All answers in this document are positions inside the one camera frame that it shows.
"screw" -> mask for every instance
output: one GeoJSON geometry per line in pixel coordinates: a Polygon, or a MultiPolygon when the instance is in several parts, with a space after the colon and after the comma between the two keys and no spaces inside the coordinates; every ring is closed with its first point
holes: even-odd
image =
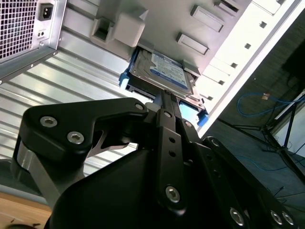
{"type": "Polygon", "coordinates": [[[281,218],[274,212],[270,211],[272,218],[277,222],[277,224],[282,225],[282,220],[281,218]]]}
{"type": "Polygon", "coordinates": [[[178,203],[180,201],[180,194],[177,189],[175,189],[173,186],[168,186],[165,189],[165,193],[167,198],[173,202],[173,203],[178,203]]]}
{"type": "Polygon", "coordinates": [[[212,139],[212,143],[213,143],[214,146],[219,147],[219,145],[216,143],[216,141],[214,139],[212,139]]]}
{"type": "Polygon", "coordinates": [[[77,145],[83,143],[83,141],[85,139],[84,136],[80,132],[77,132],[77,131],[72,131],[72,132],[68,133],[67,138],[68,138],[69,142],[77,144],[77,145]]]}
{"type": "Polygon", "coordinates": [[[230,215],[232,219],[237,223],[239,226],[244,225],[244,219],[242,215],[234,208],[230,208],[230,215]]]}
{"type": "Polygon", "coordinates": [[[50,128],[57,125],[57,120],[50,116],[44,116],[40,119],[40,124],[50,128]]]}
{"type": "Polygon", "coordinates": [[[135,107],[138,108],[138,109],[140,109],[140,110],[143,110],[143,109],[144,109],[144,107],[143,107],[142,105],[140,105],[140,104],[136,104],[135,107]]]}
{"type": "Polygon", "coordinates": [[[292,218],[286,213],[286,212],[282,212],[283,216],[284,216],[284,219],[291,225],[294,224],[294,221],[292,220],[292,218]]]}
{"type": "Polygon", "coordinates": [[[164,114],[166,117],[169,117],[169,118],[172,117],[172,115],[170,113],[168,113],[167,111],[164,111],[164,114]]]}
{"type": "Polygon", "coordinates": [[[190,122],[185,121],[184,123],[185,123],[188,127],[192,127],[192,124],[191,124],[190,122]]]}

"aluminum panel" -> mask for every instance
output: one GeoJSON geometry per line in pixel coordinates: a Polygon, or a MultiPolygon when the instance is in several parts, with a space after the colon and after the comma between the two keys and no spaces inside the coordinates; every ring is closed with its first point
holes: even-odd
{"type": "MultiPolygon", "coordinates": [[[[70,4],[90,14],[97,9],[83,0],[71,0],[70,4]]],[[[89,18],[68,8],[58,55],[0,85],[0,158],[12,156],[22,114],[31,106],[124,97],[148,101],[119,88],[119,75],[128,63],[85,39],[90,23],[89,18]]],[[[135,148],[132,144],[88,158],[84,174],[107,166],[135,148]]]]}

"power supply vent grille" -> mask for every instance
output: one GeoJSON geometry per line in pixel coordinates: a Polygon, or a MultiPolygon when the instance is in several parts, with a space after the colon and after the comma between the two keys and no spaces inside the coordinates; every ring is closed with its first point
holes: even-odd
{"type": "Polygon", "coordinates": [[[36,7],[36,0],[0,0],[0,62],[30,49],[36,7]]]}

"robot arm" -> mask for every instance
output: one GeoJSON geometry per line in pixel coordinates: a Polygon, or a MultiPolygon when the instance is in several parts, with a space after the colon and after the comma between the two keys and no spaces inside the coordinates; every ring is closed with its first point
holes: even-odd
{"type": "Polygon", "coordinates": [[[155,102],[124,98],[25,112],[13,166],[17,177],[32,176],[52,208],[46,228],[298,228],[217,139],[200,140],[173,94],[163,91],[155,102]],[[136,151],[84,177],[87,157],[130,142],[136,151]]]}

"blue drive bracket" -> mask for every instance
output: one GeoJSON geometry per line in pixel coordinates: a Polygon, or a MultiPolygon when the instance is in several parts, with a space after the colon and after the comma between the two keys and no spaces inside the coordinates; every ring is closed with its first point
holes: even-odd
{"type": "Polygon", "coordinates": [[[121,89],[126,89],[127,85],[128,85],[128,82],[129,82],[129,76],[128,76],[128,73],[127,72],[127,69],[120,75],[120,78],[119,78],[119,86],[121,89]]]}
{"type": "Polygon", "coordinates": [[[199,118],[199,121],[197,123],[198,126],[204,126],[204,124],[206,124],[206,122],[209,120],[209,114],[206,110],[202,110],[198,113],[197,116],[199,118]]]}
{"type": "Polygon", "coordinates": [[[129,82],[129,79],[130,77],[128,76],[129,72],[131,71],[131,69],[133,68],[134,66],[134,63],[138,57],[138,54],[139,54],[139,51],[140,49],[136,48],[132,54],[132,58],[130,59],[130,63],[128,65],[128,68],[120,75],[120,78],[119,78],[119,86],[121,89],[126,89],[127,85],[128,85],[128,82],[129,82]]]}
{"type": "Polygon", "coordinates": [[[179,102],[179,108],[182,118],[188,120],[193,125],[197,123],[198,126],[203,126],[208,121],[208,113],[206,110],[190,106],[182,100],[179,102]]]}

